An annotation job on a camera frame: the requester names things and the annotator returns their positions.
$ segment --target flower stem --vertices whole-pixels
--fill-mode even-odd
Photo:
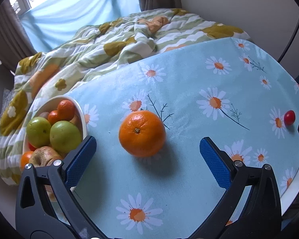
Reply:
[[[220,109],[222,113],[224,113],[227,117],[229,117],[222,109]],[[236,122],[238,125],[242,126],[245,129],[250,130],[249,128],[244,127],[243,125],[239,124],[236,120],[232,119],[231,117],[229,117],[232,121]]]

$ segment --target light blue tablecloth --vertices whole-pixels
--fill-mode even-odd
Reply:
[[[187,238],[201,225],[224,193],[200,155],[205,136],[248,166],[271,164],[281,195],[299,167],[299,86],[248,41],[225,38],[176,49],[68,95],[81,105],[88,134],[97,140],[74,195],[110,238]],[[122,119],[142,109],[165,120],[167,133],[164,148],[148,159],[131,156],[118,140]],[[296,122],[286,128],[288,110]]]

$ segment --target fruit bowl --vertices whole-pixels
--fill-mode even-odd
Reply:
[[[81,133],[81,137],[82,139],[84,139],[87,136],[87,129],[86,129],[86,123],[85,123],[85,118],[84,118],[84,113],[80,107],[80,105],[77,103],[76,100],[74,100],[73,98],[69,97],[69,96],[56,96],[53,97],[52,99],[48,100],[44,105],[42,105],[37,112],[35,113],[35,115],[33,117],[38,117],[40,114],[44,113],[44,112],[51,112],[57,109],[58,104],[63,101],[63,100],[69,100],[71,101],[74,106],[75,106],[75,114],[79,117],[80,122],[77,125],[80,133]],[[28,136],[26,134],[24,140],[23,140],[23,147],[22,147],[22,154],[24,154],[25,152],[30,151],[29,146],[28,146]]]

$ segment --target orange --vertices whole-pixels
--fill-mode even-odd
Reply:
[[[132,112],[120,126],[122,147],[136,157],[155,155],[163,147],[165,138],[163,122],[150,111]]]
[[[29,163],[29,160],[30,160],[30,157],[32,156],[32,154],[33,154],[33,151],[27,151],[22,155],[21,161],[20,161],[20,168],[22,171],[25,168],[25,165]]]
[[[58,116],[60,120],[70,121],[74,117],[75,106],[69,100],[63,100],[58,105]]]
[[[50,122],[51,126],[60,121],[58,111],[51,111],[48,115],[48,121]]]

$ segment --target red cherry tomato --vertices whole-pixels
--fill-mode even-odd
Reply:
[[[292,125],[296,120],[296,115],[294,111],[287,111],[283,120],[286,125]]]
[[[29,142],[28,142],[28,147],[29,147],[30,151],[36,150],[36,148],[33,145],[31,145]]]

